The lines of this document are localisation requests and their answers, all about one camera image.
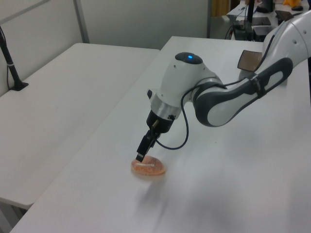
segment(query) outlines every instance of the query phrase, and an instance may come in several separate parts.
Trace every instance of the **white wall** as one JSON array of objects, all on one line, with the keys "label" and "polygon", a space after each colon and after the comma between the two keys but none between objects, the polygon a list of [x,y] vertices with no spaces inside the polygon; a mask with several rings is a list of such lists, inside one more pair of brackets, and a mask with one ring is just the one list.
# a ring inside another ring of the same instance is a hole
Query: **white wall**
[{"label": "white wall", "polygon": [[[71,45],[82,42],[72,0],[50,0],[1,27],[22,80]],[[6,91],[6,62],[0,52],[0,96]]]},{"label": "white wall", "polygon": [[78,0],[90,43],[161,49],[207,34],[207,0]]}]

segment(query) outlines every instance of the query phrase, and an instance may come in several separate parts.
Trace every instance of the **black wire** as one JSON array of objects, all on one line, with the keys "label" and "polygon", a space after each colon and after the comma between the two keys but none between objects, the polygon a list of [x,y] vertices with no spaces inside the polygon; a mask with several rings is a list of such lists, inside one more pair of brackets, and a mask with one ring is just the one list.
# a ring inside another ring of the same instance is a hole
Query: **black wire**
[{"label": "black wire", "polygon": [[245,78],[243,78],[243,79],[241,79],[241,80],[238,80],[238,81],[236,81],[236,82],[233,82],[233,83],[227,83],[227,84],[225,84],[224,86],[231,86],[231,85],[234,85],[234,84],[240,83],[240,82],[242,82],[244,79],[246,79],[246,77],[245,77]]},{"label": "black wire", "polygon": [[188,141],[188,137],[189,137],[189,124],[188,124],[188,120],[187,120],[187,116],[186,116],[186,112],[185,112],[185,109],[184,109],[184,98],[186,97],[187,94],[189,94],[191,91],[193,91],[194,89],[197,89],[199,87],[201,87],[202,84],[200,85],[197,85],[197,86],[194,86],[193,88],[189,89],[181,98],[181,101],[180,101],[180,105],[181,105],[181,111],[183,112],[183,115],[184,115],[184,119],[185,119],[185,123],[186,123],[186,138],[185,138],[185,141],[183,142],[183,144],[181,144],[179,147],[167,147],[167,146],[164,146],[162,143],[160,143],[155,135],[154,135],[154,128],[151,127],[150,128],[150,133],[151,133],[151,137],[153,138],[154,141],[156,141],[161,147],[165,148],[165,149],[169,149],[169,150],[178,150],[180,148],[182,148],[186,142]]},{"label": "black wire", "polygon": [[[242,14],[242,12],[246,9],[246,7],[243,7],[241,8],[241,12],[237,15],[236,19],[239,17],[240,14]],[[228,32],[230,31],[230,29],[233,27],[233,24],[229,27],[227,33],[225,34],[225,40],[227,39],[227,35],[228,35]]]},{"label": "black wire", "polygon": [[258,70],[258,68],[261,66],[261,64],[263,63],[264,59],[266,58],[267,53],[268,53],[268,51],[269,51],[269,48],[270,48],[270,46],[271,46],[271,44],[272,44],[272,41],[273,41],[274,37],[275,37],[275,35],[273,35],[273,36],[271,37],[271,39],[270,39],[270,41],[269,41],[269,44],[268,44],[268,47],[267,47],[267,49],[266,49],[266,52],[264,53],[264,55],[263,55],[261,61],[259,62],[258,66],[256,67],[255,71]]},{"label": "black wire", "polygon": [[231,29],[232,27],[233,27],[233,25],[231,25],[231,26],[229,27],[227,33],[225,34],[225,40],[226,40],[226,38],[227,38],[228,32],[230,31],[230,29]]},{"label": "black wire", "polygon": [[244,26],[245,26],[245,22],[246,22],[246,12],[247,12],[247,8],[248,8],[248,5],[246,6],[245,14],[244,14]]},{"label": "black wire", "polygon": [[8,89],[10,89],[10,86],[9,86],[9,66],[6,66],[6,84],[8,86]]}]

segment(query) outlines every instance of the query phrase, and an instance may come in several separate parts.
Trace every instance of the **table surface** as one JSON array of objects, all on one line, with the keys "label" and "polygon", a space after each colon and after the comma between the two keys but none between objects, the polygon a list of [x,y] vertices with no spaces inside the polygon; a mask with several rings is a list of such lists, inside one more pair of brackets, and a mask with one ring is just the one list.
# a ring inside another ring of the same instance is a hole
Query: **table surface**
[{"label": "table surface", "polygon": [[[148,130],[147,88],[157,88],[179,52],[199,55],[224,83],[236,81],[244,49],[257,42],[172,37],[12,233],[302,233],[311,229],[311,111],[304,61],[231,122],[208,128],[185,106],[188,143],[149,154],[167,168],[143,177],[131,161]],[[160,137],[185,137],[180,117]]]},{"label": "table surface", "polygon": [[[230,11],[227,16],[230,18],[230,21],[233,22],[234,20],[244,20],[244,11],[240,14],[240,16],[238,16],[236,18],[236,10],[237,9],[241,9],[242,7],[245,6],[245,1],[241,1],[241,3],[232,11]],[[290,5],[283,5],[283,4],[276,4],[276,8],[275,10],[279,10],[279,11],[288,11],[290,13],[296,14],[299,12],[307,12],[309,10],[309,4],[307,0],[304,0],[301,2],[301,5],[304,7],[303,11],[292,11],[292,7]],[[253,14],[253,17],[268,17],[270,22],[271,22],[271,26],[277,26],[277,18],[276,18],[276,13],[275,11],[271,12],[271,13],[259,13],[259,12],[255,12]]]},{"label": "table surface", "polygon": [[0,201],[28,209],[158,50],[76,44],[0,98]]}]

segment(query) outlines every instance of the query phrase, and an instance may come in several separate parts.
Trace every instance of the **orange object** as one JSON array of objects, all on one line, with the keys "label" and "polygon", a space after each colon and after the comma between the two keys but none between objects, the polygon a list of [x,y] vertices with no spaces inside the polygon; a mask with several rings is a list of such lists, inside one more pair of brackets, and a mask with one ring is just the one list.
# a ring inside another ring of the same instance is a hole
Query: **orange object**
[{"label": "orange object", "polygon": [[284,0],[283,5],[290,5],[291,7],[298,6],[300,0]]},{"label": "orange object", "polygon": [[161,161],[149,155],[146,155],[142,162],[133,160],[131,168],[136,173],[148,176],[161,175],[165,172],[165,167]]}]

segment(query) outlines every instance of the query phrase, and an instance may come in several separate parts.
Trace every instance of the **white robotic arm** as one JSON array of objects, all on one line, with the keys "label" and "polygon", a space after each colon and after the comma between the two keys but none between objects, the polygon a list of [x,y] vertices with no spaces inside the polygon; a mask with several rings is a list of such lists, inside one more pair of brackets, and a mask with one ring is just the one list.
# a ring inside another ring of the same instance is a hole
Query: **white robotic arm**
[{"label": "white robotic arm", "polygon": [[311,11],[282,23],[264,41],[264,56],[256,71],[227,89],[202,59],[179,53],[169,64],[157,91],[148,91],[150,130],[137,150],[142,161],[161,133],[169,131],[182,106],[191,101],[197,119],[206,126],[228,123],[242,109],[285,81],[293,68],[311,56]]}]

